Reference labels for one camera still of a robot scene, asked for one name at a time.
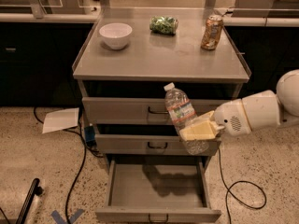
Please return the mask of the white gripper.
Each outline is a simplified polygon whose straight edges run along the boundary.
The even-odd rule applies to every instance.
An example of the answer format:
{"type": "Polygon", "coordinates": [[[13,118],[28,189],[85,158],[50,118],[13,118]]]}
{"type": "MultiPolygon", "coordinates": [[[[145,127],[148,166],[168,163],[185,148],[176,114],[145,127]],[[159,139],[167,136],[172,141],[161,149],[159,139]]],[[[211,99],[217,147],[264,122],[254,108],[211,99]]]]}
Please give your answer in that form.
{"type": "Polygon", "coordinates": [[[199,120],[179,131],[184,141],[214,139],[221,130],[231,136],[251,133],[251,128],[241,99],[224,103],[197,117],[199,120]]]}

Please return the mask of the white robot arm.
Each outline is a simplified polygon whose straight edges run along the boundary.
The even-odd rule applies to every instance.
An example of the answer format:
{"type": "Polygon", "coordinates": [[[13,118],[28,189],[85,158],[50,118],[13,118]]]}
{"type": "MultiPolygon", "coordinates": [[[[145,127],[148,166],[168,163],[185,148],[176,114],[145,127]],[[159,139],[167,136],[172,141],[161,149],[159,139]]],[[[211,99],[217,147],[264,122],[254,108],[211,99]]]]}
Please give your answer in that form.
{"type": "Polygon", "coordinates": [[[252,133],[267,127],[298,123],[299,70],[284,74],[276,91],[262,91],[218,106],[189,121],[179,132],[183,141],[211,140],[225,131],[231,136],[252,133]]]}

